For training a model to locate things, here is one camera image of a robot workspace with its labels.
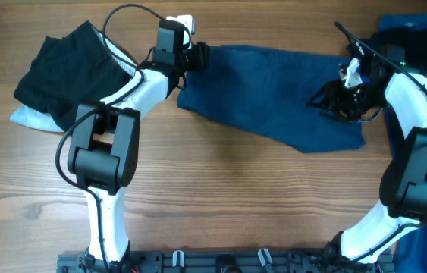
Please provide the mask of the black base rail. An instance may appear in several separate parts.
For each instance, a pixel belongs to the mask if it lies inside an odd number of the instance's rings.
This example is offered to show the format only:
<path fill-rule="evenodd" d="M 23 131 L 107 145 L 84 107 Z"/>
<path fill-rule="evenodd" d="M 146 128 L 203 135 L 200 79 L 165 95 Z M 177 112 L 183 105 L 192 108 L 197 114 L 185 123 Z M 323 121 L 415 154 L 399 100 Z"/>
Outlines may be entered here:
<path fill-rule="evenodd" d="M 222 273 L 222 272 L 283 272 L 313 273 L 334 272 L 383 272 L 394 273 L 393 256 L 385 250 L 372 264 L 350 264 L 347 259 L 340 263 L 324 265 L 321 249 L 291 249 L 256 252 L 193 252 L 176 250 L 171 253 L 160 251 L 131 251 L 121 262 L 104 262 L 86 252 L 68 253 L 58 256 L 57 272 L 142 272 L 142 273 Z"/>

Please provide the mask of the blue polo shirt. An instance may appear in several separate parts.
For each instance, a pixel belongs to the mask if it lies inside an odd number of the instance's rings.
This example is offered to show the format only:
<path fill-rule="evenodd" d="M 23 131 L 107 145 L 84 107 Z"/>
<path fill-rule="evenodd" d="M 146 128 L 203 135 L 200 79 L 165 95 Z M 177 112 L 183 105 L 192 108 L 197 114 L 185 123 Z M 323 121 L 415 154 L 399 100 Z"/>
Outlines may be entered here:
<path fill-rule="evenodd" d="M 378 29 L 409 27 L 412 30 L 427 29 L 427 12 L 420 14 L 384 14 Z M 401 273 L 427 272 L 427 226 L 408 233 L 398 241 L 394 267 Z"/>

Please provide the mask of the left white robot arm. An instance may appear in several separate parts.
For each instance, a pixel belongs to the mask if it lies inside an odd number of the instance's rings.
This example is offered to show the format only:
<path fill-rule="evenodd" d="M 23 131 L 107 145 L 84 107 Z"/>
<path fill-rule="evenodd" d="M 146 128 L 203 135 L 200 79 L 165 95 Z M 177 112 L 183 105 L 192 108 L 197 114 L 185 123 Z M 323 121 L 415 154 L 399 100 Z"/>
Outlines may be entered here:
<path fill-rule="evenodd" d="M 69 265 L 59 256 L 59 272 L 132 272 L 130 240 L 125 228 L 124 194 L 138 163 L 140 122 L 184 83 L 188 71 L 205 71 L 209 47 L 193 43 L 192 15 L 159 22 L 152 60 L 137 64 L 101 34 L 104 46 L 133 69 L 132 80 L 98 102 L 79 105 L 72 126 L 68 170 L 75 175 L 89 209 L 90 245 Z"/>

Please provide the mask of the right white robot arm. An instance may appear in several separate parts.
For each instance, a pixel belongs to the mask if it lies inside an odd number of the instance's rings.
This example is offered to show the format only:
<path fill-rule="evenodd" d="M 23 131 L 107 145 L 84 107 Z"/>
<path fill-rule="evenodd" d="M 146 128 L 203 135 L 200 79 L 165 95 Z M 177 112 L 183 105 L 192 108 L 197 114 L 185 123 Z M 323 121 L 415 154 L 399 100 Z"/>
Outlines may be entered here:
<path fill-rule="evenodd" d="M 309 106 L 348 124 L 362 123 L 371 109 L 389 108 L 403 141 L 382 176 L 375 206 L 323 249 L 292 252 L 295 262 L 335 271 L 373 265 L 400 238 L 427 225 L 427 72 L 407 65 L 399 46 L 379 53 L 356 43 L 350 50 L 339 80 L 325 84 Z"/>

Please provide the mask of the black polo shirt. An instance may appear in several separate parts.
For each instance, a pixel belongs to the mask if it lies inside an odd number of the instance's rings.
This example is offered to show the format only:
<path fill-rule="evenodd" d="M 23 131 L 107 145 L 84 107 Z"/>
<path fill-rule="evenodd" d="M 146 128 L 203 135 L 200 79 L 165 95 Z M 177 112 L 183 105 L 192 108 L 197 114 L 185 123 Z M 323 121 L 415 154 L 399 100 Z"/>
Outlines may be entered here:
<path fill-rule="evenodd" d="M 389 66 L 371 53 L 372 48 L 383 54 L 388 60 L 402 64 L 407 62 L 410 67 L 420 69 L 427 76 L 427 29 L 413 30 L 409 27 L 398 27 L 379 31 L 368 39 L 357 42 L 348 36 L 347 50 L 352 57 L 361 60 L 362 72 L 365 75 L 375 73 L 371 83 L 379 91 L 388 83 L 388 78 L 397 70 Z"/>

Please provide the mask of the dark blue denim shorts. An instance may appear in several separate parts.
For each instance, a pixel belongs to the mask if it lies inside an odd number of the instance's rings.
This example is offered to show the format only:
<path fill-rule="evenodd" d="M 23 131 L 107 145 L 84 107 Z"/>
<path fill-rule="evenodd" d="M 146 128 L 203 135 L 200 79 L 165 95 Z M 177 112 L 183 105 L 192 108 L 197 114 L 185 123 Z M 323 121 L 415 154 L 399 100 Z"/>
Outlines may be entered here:
<path fill-rule="evenodd" d="M 207 70 L 187 74 L 177 106 L 304 153 L 359 149 L 366 143 L 360 124 L 335 121 L 307 105 L 339 78 L 339 66 L 348 61 L 248 45 L 215 46 Z"/>

